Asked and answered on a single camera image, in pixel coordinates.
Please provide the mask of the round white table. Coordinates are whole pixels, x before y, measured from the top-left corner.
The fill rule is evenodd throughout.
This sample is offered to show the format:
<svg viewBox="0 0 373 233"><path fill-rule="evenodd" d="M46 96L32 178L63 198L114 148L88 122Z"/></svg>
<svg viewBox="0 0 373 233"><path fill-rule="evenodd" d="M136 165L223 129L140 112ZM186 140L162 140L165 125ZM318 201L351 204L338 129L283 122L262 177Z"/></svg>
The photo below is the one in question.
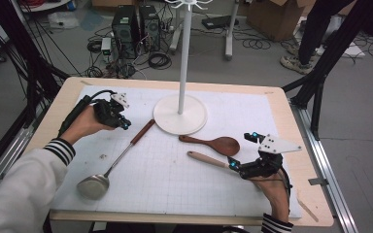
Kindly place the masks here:
<svg viewBox="0 0 373 233"><path fill-rule="evenodd" d="M65 6L70 1L71 0L59 0L58 2L51 2L50 0L46 0L40 6L27 6L27 5L20 4L19 7L25 13L26 12L41 12L41 11L46 11L46 10L58 8L61 6Z"/></svg>

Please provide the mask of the thin wooden strip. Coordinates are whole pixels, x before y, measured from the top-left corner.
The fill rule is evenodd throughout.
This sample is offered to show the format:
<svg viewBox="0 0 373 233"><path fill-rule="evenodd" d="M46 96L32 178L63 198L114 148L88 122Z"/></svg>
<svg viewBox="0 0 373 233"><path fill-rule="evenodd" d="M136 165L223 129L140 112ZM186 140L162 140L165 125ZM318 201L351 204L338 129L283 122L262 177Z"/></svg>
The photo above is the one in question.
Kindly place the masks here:
<svg viewBox="0 0 373 233"><path fill-rule="evenodd" d="M310 222L319 221L319 217L317 215L318 207L316 206L316 203L311 198L309 198L308 196L299 194L297 196L297 202L299 206L301 207L301 209L303 210L303 212L306 214L306 216L304 217L305 219L307 219Z"/></svg>

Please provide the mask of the flat black box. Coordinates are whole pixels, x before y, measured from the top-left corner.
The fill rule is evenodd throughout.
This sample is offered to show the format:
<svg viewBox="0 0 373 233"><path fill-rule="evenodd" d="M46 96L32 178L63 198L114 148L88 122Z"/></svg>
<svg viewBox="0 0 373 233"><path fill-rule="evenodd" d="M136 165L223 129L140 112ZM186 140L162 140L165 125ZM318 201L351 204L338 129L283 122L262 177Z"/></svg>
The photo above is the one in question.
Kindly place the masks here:
<svg viewBox="0 0 373 233"><path fill-rule="evenodd" d="M201 20L202 25L209 30L218 28L229 28L231 16L208 17Z"/></svg>

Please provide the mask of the clear plastic bag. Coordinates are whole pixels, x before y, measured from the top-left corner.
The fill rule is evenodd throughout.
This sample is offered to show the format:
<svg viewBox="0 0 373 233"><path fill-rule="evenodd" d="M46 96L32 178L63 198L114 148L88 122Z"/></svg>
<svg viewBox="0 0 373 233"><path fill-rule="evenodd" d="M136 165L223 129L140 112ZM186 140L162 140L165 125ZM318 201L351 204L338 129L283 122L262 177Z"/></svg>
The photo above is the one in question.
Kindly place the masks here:
<svg viewBox="0 0 373 233"><path fill-rule="evenodd" d="M52 28L72 29L79 26L78 19L72 12L56 12L48 15Z"/></svg>

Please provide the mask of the light wooden spoon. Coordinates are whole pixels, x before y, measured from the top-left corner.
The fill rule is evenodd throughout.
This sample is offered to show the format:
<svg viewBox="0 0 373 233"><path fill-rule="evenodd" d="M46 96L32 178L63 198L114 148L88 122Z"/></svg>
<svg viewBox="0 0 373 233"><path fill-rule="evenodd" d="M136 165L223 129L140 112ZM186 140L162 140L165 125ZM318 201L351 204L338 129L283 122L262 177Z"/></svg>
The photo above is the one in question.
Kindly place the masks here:
<svg viewBox="0 0 373 233"><path fill-rule="evenodd" d="M212 157L210 157L208 155L205 155L203 153L200 153L200 152L188 151L186 154L189 157L192 157L192 158L194 158L196 160L199 160L199 161L202 161L202 162L214 165L214 166L218 166L218 167L226 168L226 169L229 168L229 165L227 163L219 161L219 160L216 160L215 158L212 158Z"/></svg>

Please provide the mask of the small white device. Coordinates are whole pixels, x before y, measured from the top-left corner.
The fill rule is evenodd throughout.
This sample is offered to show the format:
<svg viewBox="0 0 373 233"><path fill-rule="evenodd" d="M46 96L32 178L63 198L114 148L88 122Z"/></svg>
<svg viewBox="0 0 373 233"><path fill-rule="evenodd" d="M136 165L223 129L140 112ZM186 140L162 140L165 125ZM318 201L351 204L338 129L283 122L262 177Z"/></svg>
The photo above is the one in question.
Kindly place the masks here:
<svg viewBox="0 0 373 233"><path fill-rule="evenodd" d="M112 39L103 38L101 44L101 51L104 55L110 55L112 51Z"/></svg>

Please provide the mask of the white grid mat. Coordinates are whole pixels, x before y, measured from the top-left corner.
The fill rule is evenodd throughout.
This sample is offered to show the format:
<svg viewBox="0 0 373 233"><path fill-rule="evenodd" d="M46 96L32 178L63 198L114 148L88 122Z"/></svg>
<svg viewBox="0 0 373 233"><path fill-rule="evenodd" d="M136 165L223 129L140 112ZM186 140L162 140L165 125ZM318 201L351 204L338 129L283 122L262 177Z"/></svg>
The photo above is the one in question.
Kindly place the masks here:
<svg viewBox="0 0 373 233"><path fill-rule="evenodd" d="M183 143L158 126L153 126L119 161L101 199L84 198L76 185L89 176L104 174L152 118L156 102L172 92L126 87L123 93L129 102L124 115L131 126L127 130L101 131L76 143L77 154L55 195L53 210L250 217L269 212L268 200L251 182L230 169L187 156L190 150L214 158L219 157L218 153L201 144Z"/></svg>

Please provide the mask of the dark brown wooden spoon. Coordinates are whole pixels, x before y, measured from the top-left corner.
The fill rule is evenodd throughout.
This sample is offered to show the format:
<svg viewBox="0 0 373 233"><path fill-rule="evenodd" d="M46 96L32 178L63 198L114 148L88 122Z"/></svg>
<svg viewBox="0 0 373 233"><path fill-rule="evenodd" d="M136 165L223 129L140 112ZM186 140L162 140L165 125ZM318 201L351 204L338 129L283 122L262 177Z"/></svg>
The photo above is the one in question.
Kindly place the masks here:
<svg viewBox="0 0 373 233"><path fill-rule="evenodd" d="M225 156L234 156L240 150L240 144L231 137L218 137L213 140L202 140L187 135L180 135L179 140L185 143L201 144L210 147Z"/></svg>

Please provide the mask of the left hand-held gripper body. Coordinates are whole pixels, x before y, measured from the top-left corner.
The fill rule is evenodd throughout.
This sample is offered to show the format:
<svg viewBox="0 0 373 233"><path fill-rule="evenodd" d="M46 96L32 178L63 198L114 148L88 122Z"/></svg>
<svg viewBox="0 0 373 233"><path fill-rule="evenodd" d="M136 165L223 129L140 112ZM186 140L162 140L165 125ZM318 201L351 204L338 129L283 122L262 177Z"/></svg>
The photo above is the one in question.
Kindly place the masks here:
<svg viewBox="0 0 373 233"><path fill-rule="evenodd" d="M120 121L125 118L119 118L118 112L123 112L128 108L129 104L125 93L113 93L110 95L110 100L97 99L93 106L97 120L110 127L117 128L120 126Z"/></svg>

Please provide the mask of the white hook stand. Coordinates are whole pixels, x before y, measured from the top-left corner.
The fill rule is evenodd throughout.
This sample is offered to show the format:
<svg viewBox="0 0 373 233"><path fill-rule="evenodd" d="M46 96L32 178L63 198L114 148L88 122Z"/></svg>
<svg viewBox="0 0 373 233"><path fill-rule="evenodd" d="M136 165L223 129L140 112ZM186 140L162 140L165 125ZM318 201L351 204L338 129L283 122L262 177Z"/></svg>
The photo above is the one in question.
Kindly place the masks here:
<svg viewBox="0 0 373 233"><path fill-rule="evenodd" d="M183 26L182 59L179 81L179 94L161 98L154 106L153 118L165 132L173 135L189 135L198 132L207 122L206 106L199 99L187 95L187 65L190 41L190 28L193 8L203 10L201 4L212 0L165 0L174 8L185 10Z"/></svg>

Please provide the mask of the metal spatula with brown handle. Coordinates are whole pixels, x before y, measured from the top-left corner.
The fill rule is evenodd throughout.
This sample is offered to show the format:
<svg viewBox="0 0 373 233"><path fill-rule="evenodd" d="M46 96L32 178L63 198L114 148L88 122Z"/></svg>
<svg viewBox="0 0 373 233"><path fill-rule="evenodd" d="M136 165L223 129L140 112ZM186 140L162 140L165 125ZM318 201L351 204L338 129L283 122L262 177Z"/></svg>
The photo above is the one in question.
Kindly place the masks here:
<svg viewBox="0 0 373 233"><path fill-rule="evenodd" d="M86 199L89 200L99 200L108 191L110 187L109 176L118 165L119 161L127 154L127 152L135 146L139 140L151 129L155 124L154 119L150 119L146 125L135 135L135 137L130 141L126 149L118 156L118 158L113 162L113 164L108 168L104 174L96 174L89 176L82 181L80 181L76 188L79 193Z"/></svg>

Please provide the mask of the brown cardboard box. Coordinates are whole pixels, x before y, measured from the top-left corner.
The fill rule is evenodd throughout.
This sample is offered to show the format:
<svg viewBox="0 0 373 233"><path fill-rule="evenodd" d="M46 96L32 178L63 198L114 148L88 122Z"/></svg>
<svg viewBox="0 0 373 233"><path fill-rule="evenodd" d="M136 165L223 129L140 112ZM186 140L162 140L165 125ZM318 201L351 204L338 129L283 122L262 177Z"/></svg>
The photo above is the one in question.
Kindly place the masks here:
<svg viewBox="0 0 373 233"><path fill-rule="evenodd" d="M334 0L331 13L333 15L346 16L355 3L356 0Z"/></svg>

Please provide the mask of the grey bag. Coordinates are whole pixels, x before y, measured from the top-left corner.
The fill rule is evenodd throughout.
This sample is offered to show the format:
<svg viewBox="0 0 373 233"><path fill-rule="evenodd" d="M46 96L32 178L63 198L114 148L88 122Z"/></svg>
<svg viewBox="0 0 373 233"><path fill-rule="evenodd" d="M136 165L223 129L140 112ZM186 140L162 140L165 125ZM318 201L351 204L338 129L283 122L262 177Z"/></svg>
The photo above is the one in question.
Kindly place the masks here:
<svg viewBox="0 0 373 233"><path fill-rule="evenodd" d="M328 30L330 32L337 31L340 26L342 25L343 18L341 16L333 16L330 20L330 24L328 25Z"/></svg>

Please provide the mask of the black frame strut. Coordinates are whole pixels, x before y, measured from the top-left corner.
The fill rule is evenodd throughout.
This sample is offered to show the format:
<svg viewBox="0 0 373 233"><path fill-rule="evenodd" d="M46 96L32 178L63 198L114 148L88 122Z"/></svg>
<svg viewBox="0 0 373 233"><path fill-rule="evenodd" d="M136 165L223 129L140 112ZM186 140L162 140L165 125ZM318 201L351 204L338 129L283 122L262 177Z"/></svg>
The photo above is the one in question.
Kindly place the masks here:
<svg viewBox="0 0 373 233"><path fill-rule="evenodd" d="M0 26L15 47L17 55L0 36L0 46L15 66L17 75L26 81L27 104L23 110L24 123L30 125L37 118L36 109L44 101L52 101L61 88L55 80L65 81L69 75L51 65L38 51L11 0L0 0Z"/></svg>
<svg viewBox="0 0 373 233"><path fill-rule="evenodd" d="M290 103L299 109L306 109L311 98L314 98L310 129L318 137L324 82L349 44L365 27L373 29L373 0L356 0L313 70L283 87L284 92L300 87L290 99Z"/></svg>

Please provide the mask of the person's left hand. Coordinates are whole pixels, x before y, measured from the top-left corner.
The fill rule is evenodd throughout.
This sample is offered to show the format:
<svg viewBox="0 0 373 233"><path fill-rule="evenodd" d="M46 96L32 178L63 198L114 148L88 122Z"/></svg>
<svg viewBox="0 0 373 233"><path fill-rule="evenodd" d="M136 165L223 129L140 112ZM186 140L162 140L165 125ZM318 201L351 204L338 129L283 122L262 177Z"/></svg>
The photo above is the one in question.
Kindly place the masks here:
<svg viewBox="0 0 373 233"><path fill-rule="evenodd" d="M100 123L95 117L93 107L87 106L60 138L73 145L82 137L94 134L100 130L113 130L113 127Z"/></svg>

